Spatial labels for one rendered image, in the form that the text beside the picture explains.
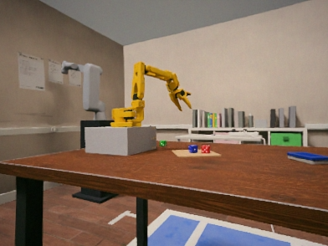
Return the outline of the beige flat mat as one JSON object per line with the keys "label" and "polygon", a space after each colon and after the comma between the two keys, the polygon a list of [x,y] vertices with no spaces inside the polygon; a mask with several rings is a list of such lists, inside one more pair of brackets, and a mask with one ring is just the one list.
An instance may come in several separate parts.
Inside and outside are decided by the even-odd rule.
{"label": "beige flat mat", "polygon": [[218,153],[210,151],[210,153],[202,153],[202,150],[197,150],[197,153],[191,153],[188,150],[172,151],[178,157],[205,157],[205,156],[222,156]]}

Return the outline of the blue die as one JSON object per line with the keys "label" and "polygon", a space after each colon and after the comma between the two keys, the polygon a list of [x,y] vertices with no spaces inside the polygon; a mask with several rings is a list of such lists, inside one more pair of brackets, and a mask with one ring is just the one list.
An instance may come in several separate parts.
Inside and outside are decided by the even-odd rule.
{"label": "blue die", "polygon": [[188,150],[191,153],[197,153],[197,146],[195,145],[188,146]]}

